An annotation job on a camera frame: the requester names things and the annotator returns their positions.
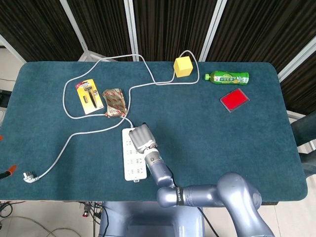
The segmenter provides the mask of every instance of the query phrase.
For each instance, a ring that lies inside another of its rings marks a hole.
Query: blue tablecloth
[[[28,184],[22,173],[41,175],[55,161],[68,137],[102,129],[119,118],[73,120],[62,107],[67,80],[92,67],[87,62],[32,62],[20,70],[0,134],[0,169],[16,172],[0,180],[0,199],[20,200],[156,200],[158,187],[150,177],[139,183],[124,179],[121,130],[75,136],[57,165],[39,181]],[[172,62],[149,62],[157,81],[170,80]],[[264,201],[299,200],[307,186],[287,118],[277,73],[269,63],[199,63],[195,85],[147,86],[132,91],[128,118],[146,122],[160,154],[179,186],[216,184],[226,172],[243,175]],[[246,86],[215,85],[203,79],[215,70],[249,72]],[[151,82],[142,62],[102,62],[87,76],[69,84],[66,107],[84,115],[75,84],[94,79],[99,93],[121,88],[126,100],[133,85]],[[197,71],[176,81],[195,81]],[[219,99],[241,88],[250,102],[229,113]]]

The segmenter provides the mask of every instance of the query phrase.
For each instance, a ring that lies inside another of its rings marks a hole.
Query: power strip
[[[146,163],[144,156],[138,153],[129,137],[129,132],[135,128],[122,130],[124,177],[126,181],[139,182],[147,178]]]

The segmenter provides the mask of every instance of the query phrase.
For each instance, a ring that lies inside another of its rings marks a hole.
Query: floor
[[[22,63],[6,49],[0,49],[0,78],[15,80]],[[0,89],[12,90],[14,82],[0,80]],[[301,146],[301,152],[308,147]],[[316,175],[307,179],[308,195],[304,200],[280,202],[276,206],[262,206],[259,213],[270,226],[276,237],[316,236]],[[231,218],[224,208],[204,208],[204,212],[220,237],[235,237]],[[49,231],[56,228],[70,228],[82,237],[92,237],[91,217],[82,217],[83,205],[76,202],[28,201],[13,206],[12,218],[2,219],[0,237],[46,237],[47,232],[40,225],[17,216],[31,218]],[[215,236],[205,224],[206,236]],[[56,230],[57,237],[77,237],[71,230]]]

